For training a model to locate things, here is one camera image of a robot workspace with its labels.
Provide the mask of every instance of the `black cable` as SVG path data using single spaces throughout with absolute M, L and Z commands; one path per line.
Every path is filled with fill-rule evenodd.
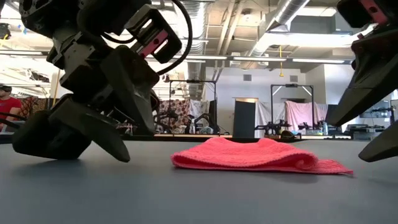
M 102 36 L 105 39 L 110 40 L 112 42 L 115 42 L 117 44 L 130 44 L 131 42 L 133 42 L 136 39 L 135 37 L 131 37 L 128 40 L 118 40 L 118 39 L 115 39 L 115 38 L 111 37 L 109 34 L 102 34 Z
M 191 46 L 192 46 L 192 40 L 193 40 L 193 31 L 192 31 L 192 22 L 191 22 L 191 18 L 187 12 L 187 10 L 184 8 L 184 5 L 179 1 L 179 0 L 172 0 L 172 2 L 181 10 L 184 18 L 185 18 L 185 22 L 187 22 L 187 27 L 188 27 L 188 43 L 187 43 L 187 47 L 185 48 L 184 53 L 181 55 L 181 57 L 179 59 L 177 59 L 176 61 L 174 61 L 171 65 L 169 65 L 168 67 L 158 71 L 157 73 L 159 75 L 163 75 L 168 71 L 171 71 L 171 69 L 177 67 L 177 65 L 181 64 L 181 62 L 183 62 L 187 55 L 189 54 L 189 52 L 191 51 Z

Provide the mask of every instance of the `pink towel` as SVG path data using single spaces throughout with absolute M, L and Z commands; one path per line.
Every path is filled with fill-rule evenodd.
M 309 174 L 353 174 L 333 160 L 319 160 L 314 153 L 271 139 L 236 143 L 211 138 L 171 157 L 176 167 L 206 170 L 282 171 Z

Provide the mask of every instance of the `metal frame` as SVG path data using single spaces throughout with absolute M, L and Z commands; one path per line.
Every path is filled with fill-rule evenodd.
M 315 125 L 315 105 L 313 101 L 313 85 L 297 85 L 297 84 L 285 84 L 285 85 L 278 85 L 278 84 L 272 84 L 271 85 L 271 122 L 272 124 L 274 123 L 274 92 L 273 89 L 275 86 L 284 86 L 286 88 L 298 88 L 298 87 L 303 87 L 303 89 L 308 92 L 308 90 L 305 87 L 311 88 L 311 102 L 312 102 L 312 128 Z
M 215 101 L 215 105 L 214 105 L 214 113 L 213 113 L 213 118 L 214 121 L 216 123 L 216 125 L 218 125 L 217 122 L 217 89 L 216 89 L 216 81 L 203 81 L 203 80 L 170 80 L 169 82 L 169 109 L 171 108 L 172 105 L 172 83 L 173 82 L 186 82 L 186 83 L 212 83 L 214 85 L 214 101 Z

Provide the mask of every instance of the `pink curtain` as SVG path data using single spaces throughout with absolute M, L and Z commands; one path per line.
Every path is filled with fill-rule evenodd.
M 286 120 L 292 125 L 289 130 L 299 130 L 299 124 L 302 124 L 303 122 L 307 122 L 309 126 L 313 126 L 312 103 L 294 103 L 292 101 L 286 101 L 285 104 Z M 327 107 L 321 107 L 315 103 L 314 111 L 315 122 L 324 120 L 326 118 Z

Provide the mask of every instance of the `red towel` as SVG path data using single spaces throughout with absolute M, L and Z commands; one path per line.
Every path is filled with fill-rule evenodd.
M 189 169 L 353 174 L 336 161 L 319 160 L 312 152 L 271 139 L 243 144 L 211 138 L 199 146 L 176 152 L 171 159 L 176 167 Z

